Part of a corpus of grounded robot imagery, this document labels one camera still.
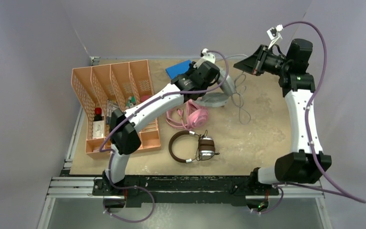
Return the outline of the grey over-ear headphones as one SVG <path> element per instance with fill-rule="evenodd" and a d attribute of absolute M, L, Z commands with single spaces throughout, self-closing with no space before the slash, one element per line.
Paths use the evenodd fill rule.
<path fill-rule="evenodd" d="M 243 125 L 248 124 L 251 120 L 251 115 L 243 108 L 243 93 L 246 91 L 246 86 L 239 88 L 245 79 L 246 75 L 244 72 L 240 73 L 235 79 L 228 75 L 224 83 L 220 86 L 221 92 L 212 91 L 206 93 L 204 96 L 197 99 L 195 103 L 204 107 L 217 108 L 223 107 L 231 100 L 234 106 L 239 109 L 239 122 Z"/>

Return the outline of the pink wired headphones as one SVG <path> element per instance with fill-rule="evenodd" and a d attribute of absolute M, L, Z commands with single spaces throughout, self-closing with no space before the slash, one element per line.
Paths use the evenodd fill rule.
<path fill-rule="evenodd" d="M 205 125 L 209 112 L 206 107 L 198 105 L 194 100 L 189 100 L 184 109 L 171 109 L 166 112 L 166 122 L 173 128 L 192 130 Z M 173 112 L 176 111 L 180 121 L 172 119 Z"/>

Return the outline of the brown on-ear headphones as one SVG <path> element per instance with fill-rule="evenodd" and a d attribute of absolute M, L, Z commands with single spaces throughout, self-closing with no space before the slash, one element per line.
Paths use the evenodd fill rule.
<path fill-rule="evenodd" d="M 215 147 L 215 142 L 214 139 L 210 136 L 207 135 L 207 130 L 204 132 L 203 135 L 198 134 L 194 131 L 191 130 L 184 130 L 184 131 L 179 131 L 177 133 L 175 133 L 169 141 L 168 144 L 168 151 L 170 156 L 178 163 L 182 163 L 182 164 L 188 164 L 193 162 L 194 160 L 197 161 L 206 161 L 209 160 L 211 158 L 213 158 L 216 155 L 219 155 L 220 153 L 216 152 L 216 147 Z M 190 135 L 190 136 L 195 136 L 197 137 L 197 149 L 196 149 L 196 153 L 195 153 L 195 158 L 194 159 L 181 159 L 179 157 L 177 157 L 174 152 L 173 152 L 173 144 L 174 142 L 179 138 L 182 137 L 184 135 Z"/>

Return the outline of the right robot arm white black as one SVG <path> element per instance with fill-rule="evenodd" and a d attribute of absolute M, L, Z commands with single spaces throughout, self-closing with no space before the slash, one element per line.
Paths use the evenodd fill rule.
<path fill-rule="evenodd" d="M 257 176 L 248 182 L 254 194 L 266 190 L 267 184 L 314 184 L 332 164 L 331 156 L 323 153 L 315 124 L 315 81 L 306 71 L 312 51 L 310 41 L 294 39 L 285 55 L 276 55 L 266 45 L 260 45 L 253 55 L 234 64 L 234 68 L 255 76 L 277 75 L 290 116 L 290 152 L 278 158 L 272 167 L 255 170 Z"/>

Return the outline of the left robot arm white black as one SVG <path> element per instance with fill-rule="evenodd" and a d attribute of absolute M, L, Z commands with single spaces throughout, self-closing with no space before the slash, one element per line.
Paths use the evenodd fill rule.
<path fill-rule="evenodd" d="M 191 65 L 185 73 L 175 76 L 160 92 L 143 103 L 125 111 L 114 110 L 110 133 L 104 140 L 104 143 L 111 142 L 110 161 L 105 169 L 105 190 L 111 195 L 121 193 L 129 157 L 141 146 L 139 132 L 144 127 L 170 109 L 203 96 L 220 77 L 219 67 L 210 61 L 198 67 Z"/>

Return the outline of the blue notebook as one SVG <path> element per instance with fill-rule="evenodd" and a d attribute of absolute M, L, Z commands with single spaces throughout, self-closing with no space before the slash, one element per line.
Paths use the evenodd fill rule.
<path fill-rule="evenodd" d="M 170 67 L 167 67 L 166 73 L 169 76 L 169 78 L 172 80 L 174 79 L 176 76 L 185 73 L 186 71 L 189 70 L 190 68 L 190 63 L 192 61 L 191 60 L 186 60 L 183 62 L 180 62 L 178 64 L 172 65 Z"/>

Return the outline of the green white glue stick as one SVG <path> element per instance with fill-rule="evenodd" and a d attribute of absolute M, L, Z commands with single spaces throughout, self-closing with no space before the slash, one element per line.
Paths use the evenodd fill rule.
<path fill-rule="evenodd" d="M 125 108 L 130 109 L 137 105 L 136 99 L 134 96 L 129 96 L 126 100 Z"/>

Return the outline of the peach plastic desk organizer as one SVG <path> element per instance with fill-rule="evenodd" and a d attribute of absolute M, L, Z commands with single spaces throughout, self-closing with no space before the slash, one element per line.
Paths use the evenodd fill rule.
<path fill-rule="evenodd" d="M 110 132 L 109 121 L 113 111 L 110 103 L 116 103 L 124 111 L 129 96 L 134 96 L 138 105 L 154 95 L 148 60 L 74 68 L 71 85 L 87 116 L 85 154 L 92 159 L 102 159 L 110 155 L 99 151 Z M 96 107 L 102 109 L 103 120 L 106 123 L 104 136 L 101 137 L 93 136 Z"/>

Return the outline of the red black stamp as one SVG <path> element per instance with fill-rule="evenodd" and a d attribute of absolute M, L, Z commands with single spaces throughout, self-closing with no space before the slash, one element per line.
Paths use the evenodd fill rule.
<path fill-rule="evenodd" d="M 103 116 L 102 116 L 102 109 L 100 107 L 96 107 L 94 109 L 94 118 L 93 121 L 97 122 L 97 121 L 102 121 L 103 120 Z"/>

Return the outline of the black base frame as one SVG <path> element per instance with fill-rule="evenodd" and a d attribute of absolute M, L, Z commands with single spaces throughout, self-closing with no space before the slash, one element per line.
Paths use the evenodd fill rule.
<path fill-rule="evenodd" d="M 284 198 L 322 198 L 313 189 L 258 184 L 247 176 L 127 175 L 116 189 L 98 177 L 53 177 L 49 198 L 101 199 L 107 208 L 139 208 L 142 204 L 229 204 L 264 211 Z"/>

